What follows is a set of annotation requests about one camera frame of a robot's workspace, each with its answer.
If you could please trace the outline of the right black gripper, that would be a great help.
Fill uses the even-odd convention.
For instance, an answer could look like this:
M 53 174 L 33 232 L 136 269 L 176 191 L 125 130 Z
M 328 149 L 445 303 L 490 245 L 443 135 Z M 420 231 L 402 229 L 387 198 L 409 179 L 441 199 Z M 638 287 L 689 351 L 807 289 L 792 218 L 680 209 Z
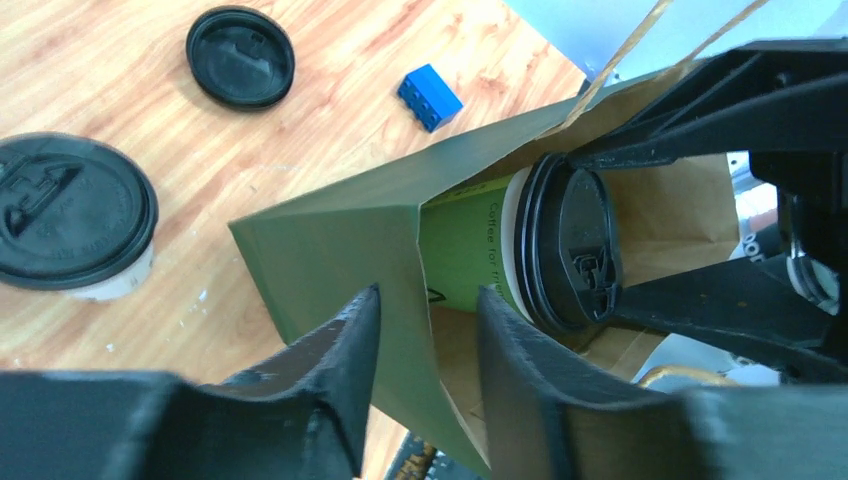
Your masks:
M 725 261 L 627 287 L 615 313 L 792 383 L 844 383 L 834 315 L 847 300 L 846 39 L 756 41 L 712 57 L 568 159 L 629 169 L 732 151 L 753 153 L 753 176 L 777 190 L 789 279 L 780 257 Z

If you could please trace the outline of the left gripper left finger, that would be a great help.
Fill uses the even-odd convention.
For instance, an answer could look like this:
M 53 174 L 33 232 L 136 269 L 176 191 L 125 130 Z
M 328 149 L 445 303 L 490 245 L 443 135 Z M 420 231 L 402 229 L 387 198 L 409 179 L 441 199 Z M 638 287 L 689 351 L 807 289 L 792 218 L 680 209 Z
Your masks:
M 352 479 L 381 331 L 369 286 L 219 384 L 165 371 L 1 375 L 5 479 Z

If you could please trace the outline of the green paper coffee cup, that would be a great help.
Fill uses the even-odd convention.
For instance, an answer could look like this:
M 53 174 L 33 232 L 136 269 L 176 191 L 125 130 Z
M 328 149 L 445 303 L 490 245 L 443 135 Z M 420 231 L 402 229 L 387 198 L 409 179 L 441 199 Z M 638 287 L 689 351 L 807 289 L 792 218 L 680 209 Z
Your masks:
M 418 244 L 430 305 L 474 312 L 485 286 L 531 319 L 515 261 L 517 212 L 530 171 L 445 192 L 421 206 Z

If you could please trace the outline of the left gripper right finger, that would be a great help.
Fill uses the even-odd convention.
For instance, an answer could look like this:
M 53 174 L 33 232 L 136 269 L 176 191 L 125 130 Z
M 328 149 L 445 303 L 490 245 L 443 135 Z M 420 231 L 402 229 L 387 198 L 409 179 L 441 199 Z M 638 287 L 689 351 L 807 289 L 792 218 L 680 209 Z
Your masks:
M 647 390 L 542 334 L 494 290 L 477 299 L 495 479 L 843 479 L 843 386 Z

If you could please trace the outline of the green paper bag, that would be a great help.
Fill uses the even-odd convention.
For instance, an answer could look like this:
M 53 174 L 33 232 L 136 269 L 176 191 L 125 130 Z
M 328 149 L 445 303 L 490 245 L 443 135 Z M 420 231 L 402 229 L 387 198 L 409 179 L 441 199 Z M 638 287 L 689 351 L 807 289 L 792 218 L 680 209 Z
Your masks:
M 760 1 L 662 1 L 609 56 L 604 75 L 643 43 L 671 57 L 651 73 L 608 84 L 433 144 L 231 224 L 278 332 L 291 342 L 356 291 L 377 284 L 382 327 L 375 405 L 437 448 L 491 475 L 476 322 L 433 310 L 419 251 L 422 205 L 466 181 L 530 166 L 621 126 L 701 65 L 748 39 Z

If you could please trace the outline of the white paper coffee cup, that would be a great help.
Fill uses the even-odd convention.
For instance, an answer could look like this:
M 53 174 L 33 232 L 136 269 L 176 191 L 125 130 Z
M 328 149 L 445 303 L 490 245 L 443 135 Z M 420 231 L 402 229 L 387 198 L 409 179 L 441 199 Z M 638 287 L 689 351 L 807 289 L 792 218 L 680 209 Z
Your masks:
M 155 243 L 151 241 L 140 256 L 116 275 L 92 285 L 61 293 L 71 298 L 106 302 L 126 296 L 137 290 L 149 277 L 155 258 Z

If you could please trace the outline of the black plastic cup lid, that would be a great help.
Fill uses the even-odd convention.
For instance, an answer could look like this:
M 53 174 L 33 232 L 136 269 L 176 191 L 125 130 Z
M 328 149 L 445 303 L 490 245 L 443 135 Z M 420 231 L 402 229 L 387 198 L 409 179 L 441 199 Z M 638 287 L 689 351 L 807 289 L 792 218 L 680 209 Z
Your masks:
M 85 137 L 1 141 L 1 281 L 71 291 L 117 278 L 152 251 L 157 194 L 141 167 Z

